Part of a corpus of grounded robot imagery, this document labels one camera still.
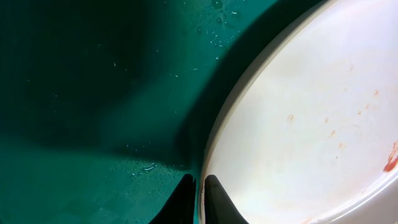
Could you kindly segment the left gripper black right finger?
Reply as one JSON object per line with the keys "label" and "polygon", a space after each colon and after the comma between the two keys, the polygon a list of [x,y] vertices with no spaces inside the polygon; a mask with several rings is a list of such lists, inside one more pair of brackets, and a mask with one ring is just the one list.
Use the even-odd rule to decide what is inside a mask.
{"label": "left gripper black right finger", "polygon": [[213,174],[205,179],[204,197],[206,224],[248,224]]}

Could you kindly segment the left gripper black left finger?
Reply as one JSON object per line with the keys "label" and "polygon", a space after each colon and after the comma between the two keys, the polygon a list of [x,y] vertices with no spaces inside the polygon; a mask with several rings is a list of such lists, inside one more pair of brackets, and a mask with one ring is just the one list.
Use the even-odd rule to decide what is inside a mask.
{"label": "left gripper black left finger", "polygon": [[149,224],[193,224],[196,180],[185,174],[176,188]]}

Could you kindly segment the pink plate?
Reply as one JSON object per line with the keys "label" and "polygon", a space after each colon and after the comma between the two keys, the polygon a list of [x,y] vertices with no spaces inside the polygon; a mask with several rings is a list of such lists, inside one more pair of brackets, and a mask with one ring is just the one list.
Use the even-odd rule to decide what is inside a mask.
{"label": "pink plate", "polygon": [[322,1],[250,64],[201,172],[248,223],[397,222],[397,1]]}

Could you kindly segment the teal plastic tray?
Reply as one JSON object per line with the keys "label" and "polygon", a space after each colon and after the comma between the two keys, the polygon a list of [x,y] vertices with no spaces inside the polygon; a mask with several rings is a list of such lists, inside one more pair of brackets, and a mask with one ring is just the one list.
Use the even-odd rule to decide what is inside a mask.
{"label": "teal plastic tray", "polygon": [[1,2],[1,222],[149,223],[315,1]]}

